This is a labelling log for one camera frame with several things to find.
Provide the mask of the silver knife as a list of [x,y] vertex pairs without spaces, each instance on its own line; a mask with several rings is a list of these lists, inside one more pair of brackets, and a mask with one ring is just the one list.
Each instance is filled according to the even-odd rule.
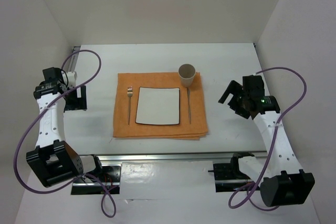
[[190,89],[189,87],[186,89],[187,89],[188,121],[189,124],[191,124],[192,119],[191,119]]

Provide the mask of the orange cloth placemat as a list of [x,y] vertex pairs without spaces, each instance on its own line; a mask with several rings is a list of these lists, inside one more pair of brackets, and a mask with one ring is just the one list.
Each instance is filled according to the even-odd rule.
[[[131,117],[128,125],[127,88],[133,87]],[[141,125],[135,122],[139,89],[180,88],[180,124],[172,126]],[[177,72],[119,73],[113,112],[113,136],[116,138],[197,139],[208,132],[202,79],[196,73],[190,87],[191,119],[188,121],[187,91]]]

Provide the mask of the beige paper cup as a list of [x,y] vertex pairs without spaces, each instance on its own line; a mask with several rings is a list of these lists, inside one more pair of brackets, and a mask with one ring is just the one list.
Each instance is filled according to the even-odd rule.
[[178,69],[178,75],[180,77],[180,82],[183,87],[190,87],[194,77],[196,75],[196,70],[191,64],[183,64]]

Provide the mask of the silver fork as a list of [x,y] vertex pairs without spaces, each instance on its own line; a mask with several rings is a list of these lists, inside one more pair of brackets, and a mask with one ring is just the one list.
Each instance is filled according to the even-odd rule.
[[129,86],[127,88],[127,95],[128,95],[128,125],[130,125],[130,117],[131,117],[131,98],[133,96],[133,87]]

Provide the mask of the square white plate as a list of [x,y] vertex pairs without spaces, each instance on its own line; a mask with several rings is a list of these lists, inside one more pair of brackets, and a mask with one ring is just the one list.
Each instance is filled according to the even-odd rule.
[[143,125],[178,125],[180,89],[141,87],[135,122]]

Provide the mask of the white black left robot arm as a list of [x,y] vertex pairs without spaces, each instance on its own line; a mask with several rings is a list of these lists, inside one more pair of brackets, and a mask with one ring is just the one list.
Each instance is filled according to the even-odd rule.
[[77,92],[76,72],[60,68],[43,70],[42,81],[33,93],[39,106],[39,135],[35,149],[27,152],[26,161],[44,187],[86,175],[97,182],[104,168],[96,155],[81,157],[65,139],[64,113],[87,109],[86,87]]

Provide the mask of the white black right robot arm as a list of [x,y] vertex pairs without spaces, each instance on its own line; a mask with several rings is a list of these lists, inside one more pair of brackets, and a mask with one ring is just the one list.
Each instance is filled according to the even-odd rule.
[[314,177],[295,157],[275,97],[260,74],[212,83],[194,73],[191,85],[176,72],[120,73],[87,85],[86,111],[65,112],[67,143],[81,156],[112,154],[233,154],[229,172],[259,190],[266,210],[305,202]]

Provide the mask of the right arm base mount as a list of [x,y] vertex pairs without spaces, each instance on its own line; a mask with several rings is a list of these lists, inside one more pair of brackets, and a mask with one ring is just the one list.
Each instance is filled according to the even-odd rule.
[[214,176],[217,193],[234,192],[239,187],[251,182],[246,175],[236,174],[230,163],[213,164],[208,172]]

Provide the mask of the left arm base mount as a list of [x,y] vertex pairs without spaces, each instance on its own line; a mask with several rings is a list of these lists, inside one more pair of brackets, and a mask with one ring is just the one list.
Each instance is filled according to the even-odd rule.
[[[105,185],[112,195],[120,193],[121,164],[103,165],[102,171],[95,176]],[[100,184],[92,179],[78,179],[72,184],[71,195],[103,195]]]

